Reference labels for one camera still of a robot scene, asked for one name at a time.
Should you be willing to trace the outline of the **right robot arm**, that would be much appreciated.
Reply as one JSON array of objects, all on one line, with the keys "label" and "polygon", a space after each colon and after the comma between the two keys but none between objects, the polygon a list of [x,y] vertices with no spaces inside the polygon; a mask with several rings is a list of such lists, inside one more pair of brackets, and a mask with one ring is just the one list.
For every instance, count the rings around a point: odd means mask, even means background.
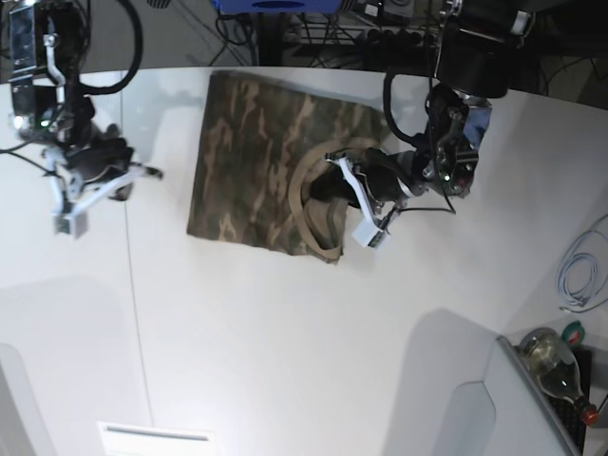
[{"label": "right robot arm", "polygon": [[23,146],[42,148],[39,168],[55,201],[54,232],[80,238],[94,204],[126,201],[137,179],[163,176],[160,169],[134,161],[135,150],[117,125],[102,130],[94,122],[94,97],[121,92],[140,69],[142,22],[132,3],[123,1],[134,34],[131,64],[113,85],[87,85],[81,80],[91,39],[87,8],[78,1],[9,5],[10,123]]}]

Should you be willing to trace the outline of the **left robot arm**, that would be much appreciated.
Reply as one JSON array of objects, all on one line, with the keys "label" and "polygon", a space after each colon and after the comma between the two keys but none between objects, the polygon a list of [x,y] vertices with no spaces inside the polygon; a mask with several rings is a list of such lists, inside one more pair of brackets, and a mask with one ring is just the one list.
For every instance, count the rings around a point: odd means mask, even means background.
[{"label": "left robot arm", "polygon": [[400,72],[390,68],[383,83],[385,119],[411,149],[389,155],[372,146],[342,145],[325,155],[331,167],[311,188],[317,200],[340,198],[361,211],[352,235],[364,247],[381,246],[409,201],[426,191],[446,201],[469,194],[490,102],[507,93],[517,52],[535,19],[523,1],[445,1],[440,15],[424,132],[408,135],[397,126],[391,94]]}]

